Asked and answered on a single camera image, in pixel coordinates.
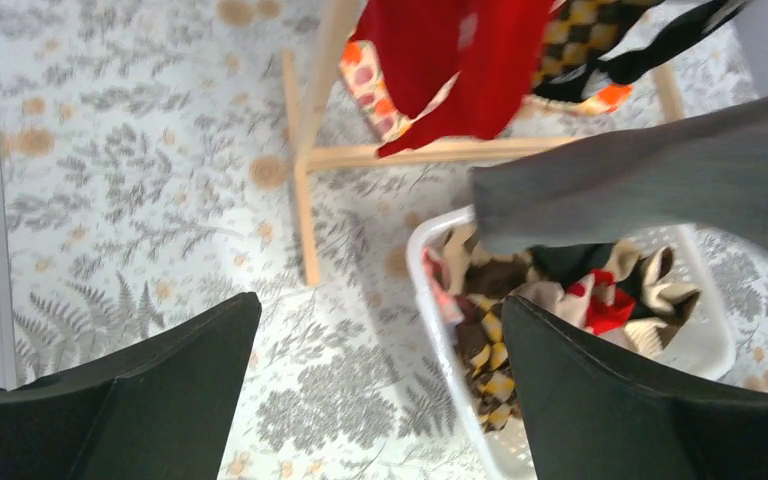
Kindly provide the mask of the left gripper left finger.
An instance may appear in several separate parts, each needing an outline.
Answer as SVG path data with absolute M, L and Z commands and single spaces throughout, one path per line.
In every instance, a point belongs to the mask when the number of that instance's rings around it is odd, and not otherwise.
M 214 479 L 262 306 L 238 294 L 161 334 L 0 389 L 0 479 Z

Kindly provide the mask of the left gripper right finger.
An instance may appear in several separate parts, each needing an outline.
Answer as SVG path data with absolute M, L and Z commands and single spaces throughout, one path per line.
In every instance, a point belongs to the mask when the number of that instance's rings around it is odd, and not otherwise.
M 521 297 L 502 322 L 539 478 L 768 479 L 768 393 L 661 365 Z

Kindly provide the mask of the grey sock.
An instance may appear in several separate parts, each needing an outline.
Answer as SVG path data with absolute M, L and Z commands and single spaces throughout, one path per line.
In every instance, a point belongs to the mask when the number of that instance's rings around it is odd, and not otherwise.
M 768 96 L 476 168 L 470 182 L 480 239 L 496 253 L 683 223 L 768 252 Z

